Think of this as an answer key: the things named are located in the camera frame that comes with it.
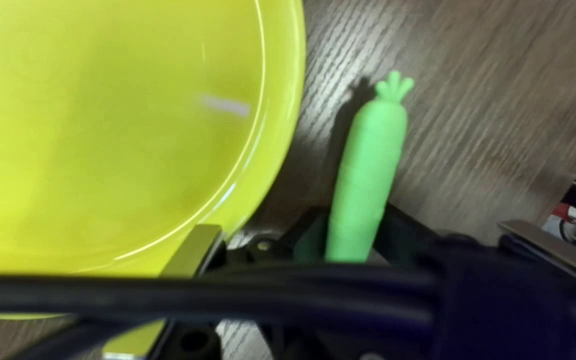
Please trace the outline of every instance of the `green toy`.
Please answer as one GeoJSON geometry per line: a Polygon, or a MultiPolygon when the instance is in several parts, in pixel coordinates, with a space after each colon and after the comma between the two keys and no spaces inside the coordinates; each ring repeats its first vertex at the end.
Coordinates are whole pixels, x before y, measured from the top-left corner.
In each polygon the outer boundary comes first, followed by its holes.
{"type": "Polygon", "coordinates": [[[326,260],[365,262],[402,155],[413,80],[390,71],[353,117],[327,224],[326,260]]]}

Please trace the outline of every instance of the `wood grain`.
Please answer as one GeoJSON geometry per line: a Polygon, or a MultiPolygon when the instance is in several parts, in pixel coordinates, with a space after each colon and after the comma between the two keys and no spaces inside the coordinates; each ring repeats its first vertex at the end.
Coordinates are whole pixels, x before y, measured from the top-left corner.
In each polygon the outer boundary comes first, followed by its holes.
{"type": "MultiPolygon", "coordinates": [[[[415,80],[391,202],[488,244],[539,221],[576,174],[576,0],[306,0],[308,80],[257,230],[327,203],[343,132],[395,67],[415,80]]],[[[0,357],[57,321],[0,321],[0,357]]]]}

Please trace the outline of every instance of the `yellow plastic bowl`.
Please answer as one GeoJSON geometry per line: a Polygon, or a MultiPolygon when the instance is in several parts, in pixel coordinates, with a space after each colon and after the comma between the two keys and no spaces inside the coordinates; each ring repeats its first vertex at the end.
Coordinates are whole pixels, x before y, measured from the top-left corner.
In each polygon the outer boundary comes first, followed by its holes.
{"type": "Polygon", "coordinates": [[[0,0],[0,274],[158,275],[286,155],[300,0],[0,0]]]}

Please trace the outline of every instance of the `green carrot toy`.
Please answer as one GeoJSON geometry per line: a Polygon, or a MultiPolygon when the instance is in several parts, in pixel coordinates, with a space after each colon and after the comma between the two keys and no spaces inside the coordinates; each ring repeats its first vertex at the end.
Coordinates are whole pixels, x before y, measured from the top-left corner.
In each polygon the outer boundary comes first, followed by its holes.
{"type": "Polygon", "coordinates": [[[326,260],[365,262],[402,155],[410,77],[390,71],[353,117],[327,224],[326,260]]]}

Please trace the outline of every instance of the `metal part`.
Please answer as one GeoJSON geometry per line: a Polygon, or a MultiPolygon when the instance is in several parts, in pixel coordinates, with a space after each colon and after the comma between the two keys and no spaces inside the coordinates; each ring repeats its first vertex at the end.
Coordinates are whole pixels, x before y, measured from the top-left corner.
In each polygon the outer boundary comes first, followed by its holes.
{"type": "Polygon", "coordinates": [[[255,244],[255,249],[260,249],[260,252],[268,252],[270,248],[271,248],[271,244],[268,239],[262,239],[255,244]]]}
{"type": "Polygon", "coordinates": [[[538,252],[542,260],[558,265],[560,269],[576,271],[576,245],[561,241],[547,232],[539,230],[534,224],[521,221],[521,219],[512,219],[504,221],[502,230],[512,233],[513,241],[521,239],[523,244],[529,245],[529,249],[538,252]]]}
{"type": "Polygon", "coordinates": [[[162,278],[192,278],[203,274],[221,244],[220,225],[193,225],[167,260],[162,278]]]}

